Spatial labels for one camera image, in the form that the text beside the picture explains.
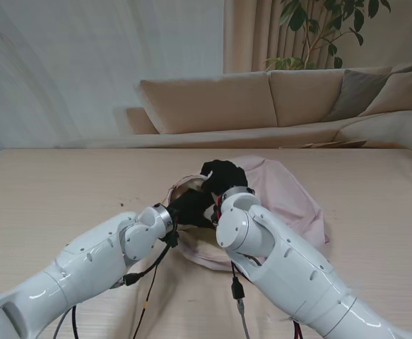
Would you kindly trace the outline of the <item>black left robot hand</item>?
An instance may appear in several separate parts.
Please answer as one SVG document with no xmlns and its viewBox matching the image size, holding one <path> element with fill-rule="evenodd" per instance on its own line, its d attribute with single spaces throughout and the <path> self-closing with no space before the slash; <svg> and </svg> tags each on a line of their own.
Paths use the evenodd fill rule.
<svg viewBox="0 0 412 339">
<path fill-rule="evenodd" d="M 204 216 L 213 204 L 210 193 L 188 189 L 168 205 L 167 211 L 178 224 L 213 229 L 213 223 Z"/>
</svg>

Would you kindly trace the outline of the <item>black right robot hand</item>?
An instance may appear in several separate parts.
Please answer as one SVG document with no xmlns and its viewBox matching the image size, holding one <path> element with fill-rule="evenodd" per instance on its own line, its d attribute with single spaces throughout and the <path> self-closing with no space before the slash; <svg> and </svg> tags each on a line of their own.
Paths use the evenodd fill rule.
<svg viewBox="0 0 412 339">
<path fill-rule="evenodd" d="M 228 189 L 236 186 L 248 187 L 245 171 L 229 160 L 212 160 L 205 162 L 200 175 L 207 177 L 201 186 L 198 202 L 206 207 L 213 204 L 213 195 L 221 196 Z"/>
</svg>

